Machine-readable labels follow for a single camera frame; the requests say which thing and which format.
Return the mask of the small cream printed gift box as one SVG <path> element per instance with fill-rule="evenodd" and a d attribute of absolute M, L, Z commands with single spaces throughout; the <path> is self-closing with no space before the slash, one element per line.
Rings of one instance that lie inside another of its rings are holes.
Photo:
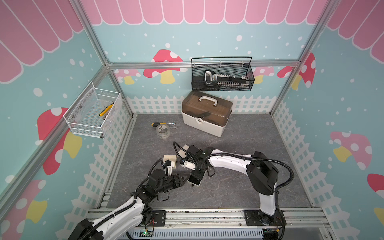
<path fill-rule="evenodd" d="M 200 186 L 202 179 L 199 176 L 190 174 L 188 178 L 188 183 L 194 185 L 194 186 Z"/>

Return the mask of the cream drawer-style jewelry box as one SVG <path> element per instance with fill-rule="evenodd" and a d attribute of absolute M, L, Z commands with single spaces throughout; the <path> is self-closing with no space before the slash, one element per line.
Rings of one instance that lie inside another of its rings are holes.
<path fill-rule="evenodd" d="M 177 162 L 177 156 L 176 155 L 164 155 L 163 156 L 163 163 L 166 163 L 167 161 L 171 162 L 172 168 L 176 168 L 176 162 Z"/>

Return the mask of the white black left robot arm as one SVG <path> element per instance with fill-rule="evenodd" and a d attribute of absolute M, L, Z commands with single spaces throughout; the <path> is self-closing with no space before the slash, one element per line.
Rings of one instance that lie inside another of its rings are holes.
<path fill-rule="evenodd" d="M 79 222 L 70 240 L 116 240 L 137 226 L 146 226 L 151 221 L 152 203 L 159 200 L 159 194 L 169 193 L 182 187 L 186 178 L 180 174 L 167 175 L 165 170 L 156 169 L 157 160 L 147 177 L 130 193 L 130 198 L 120 207 L 94 221 Z"/>

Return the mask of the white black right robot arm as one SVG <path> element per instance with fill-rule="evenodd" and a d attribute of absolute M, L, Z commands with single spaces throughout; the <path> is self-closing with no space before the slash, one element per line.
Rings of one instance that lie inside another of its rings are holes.
<path fill-rule="evenodd" d="M 259 210 L 246 212 L 249 226 L 286 226 L 286 220 L 278 204 L 279 190 L 294 179 L 294 171 L 284 162 L 268 159 L 263 153 L 239 155 L 208 147 L 205 150 L 190 146 L 187 149 L 173 142 L 180 164 L 191 171 L 188 183 L 199 186 L 205 175 L 212 176 L 209 168 L 225 168 L 248 176 L 252 187 L 259 193 Z"/>

